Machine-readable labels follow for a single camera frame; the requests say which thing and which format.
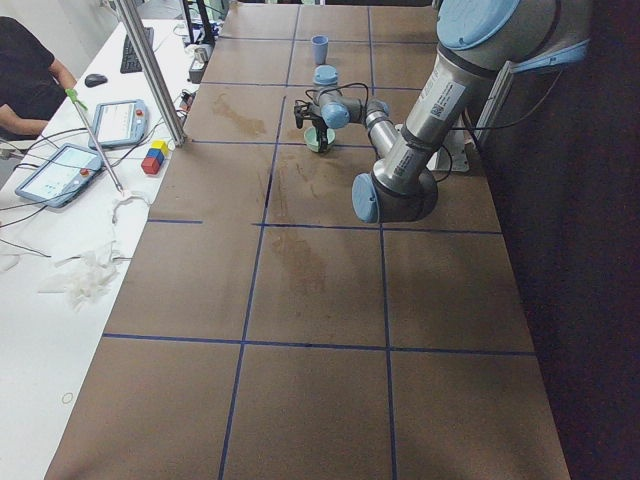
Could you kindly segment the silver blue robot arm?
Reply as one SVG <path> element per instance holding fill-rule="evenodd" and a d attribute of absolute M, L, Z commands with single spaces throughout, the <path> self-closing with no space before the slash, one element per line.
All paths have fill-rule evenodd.
<path fill-rule="evenodd" d="M 353 182 L 357 217 L 366 223 L 421 220 L 438 199 L 427 164 L 483 86 L 508 62 L 517 71 L 552 71 L 581 61 L 592 13 L 590 1 L 444 1 L 433 71 L 401 127 L 384 102 L 344 96 L 336 70 L 325 67 L 314 73 L 310 101 L 295 106 L 296 125 L 311 120 L 321 151 L 328 130 L 363 125 L 378 159 Z"/>

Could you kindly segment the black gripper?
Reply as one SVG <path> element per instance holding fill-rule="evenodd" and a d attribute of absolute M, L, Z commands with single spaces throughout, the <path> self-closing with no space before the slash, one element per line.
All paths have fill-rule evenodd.
<path fill-rule="evenodd" d="M 318 135 L 318 140 L 320 141 L 320 148 L 324 149 L 327 145 L 327 135 L 326 132 L 329 128 L 324 119 L 319 116 L 315 116 L 312 120 L 312 127 L 316 128 L 316 132 Z"/>

